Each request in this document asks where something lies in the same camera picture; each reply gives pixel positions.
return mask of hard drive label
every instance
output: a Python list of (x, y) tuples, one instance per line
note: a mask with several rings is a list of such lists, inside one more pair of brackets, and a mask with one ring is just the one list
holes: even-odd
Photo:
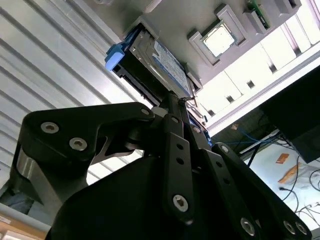
[(158, 55), (153, 53), (153, 60), (168, 74), (169, 78), (172, 79), (187, 96), (191, 96), (186, 74), (178, 60), (157, 41), (154, 42), (154, 49)]

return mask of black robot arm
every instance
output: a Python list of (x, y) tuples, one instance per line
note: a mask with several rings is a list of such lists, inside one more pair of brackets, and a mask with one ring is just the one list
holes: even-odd
[[(308, 227), (225, 144), (211, 149), (185, 103), (122, 103), (28, 114), (11, 187), (42, 202), (47, 240), (310, 240)], [(144, 151), (88, 186), (91, 164)]]

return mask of green circuit board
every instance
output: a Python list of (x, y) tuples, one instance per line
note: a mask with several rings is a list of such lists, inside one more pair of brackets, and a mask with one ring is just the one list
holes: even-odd
[(257, 4), (256, 0), (247, 0), (246, 2), (248, 5), (248, 9), (256, 12), (256, 14), (257, 14), (258, 18), (260, 19), (264, 28), (265, 29), (270, 28), (270, 25), (269, 25), (268, 21), (266, 20), (266, 18), (264, 17), (264, 14), (260, 10), (259, 5)]

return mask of corrugated metal panel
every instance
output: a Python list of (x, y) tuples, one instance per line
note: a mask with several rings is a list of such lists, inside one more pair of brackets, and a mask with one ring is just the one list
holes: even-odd
[[(6, 174), (26, 114), (146, 103), (123, 79), (105, 70), (106, 51), (118, 39), (82, 8), (86, 8), (82, 1), (0, 1), (0, 161), (4, 164), (0, 168)], [(127, 163), (116, 158), (110, 167), (104, 165), (113, 171), (116, 161)], [(93, 166), (88, 181), (109, 174), (105, 166)]]

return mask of white label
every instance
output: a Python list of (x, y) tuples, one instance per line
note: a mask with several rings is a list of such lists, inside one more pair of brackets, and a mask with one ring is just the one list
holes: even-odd
[(5, 218), (5, 217), (3, 217), (3, 216), (0, 216), (0, 221), (1, 221), (1, 222), (4, 222), (4, 223), (6, 223), (6, 224), (10, 224), (10, 223), (11, 223), (11, 220), (9, 220), (9, 219), (7, 219), (7, 218)]
[(158, 53), (152, 56), (158, 60), (160, 67), (169, 73), (169, 77), (174, 80), (179, 87), (182, 87), (184, 92), (190, 96), (190, 89), (185, 72), (179, 66), (178, 60), (165, 48), (163, 48), (157, 41), (154, 43), (154, 49)]

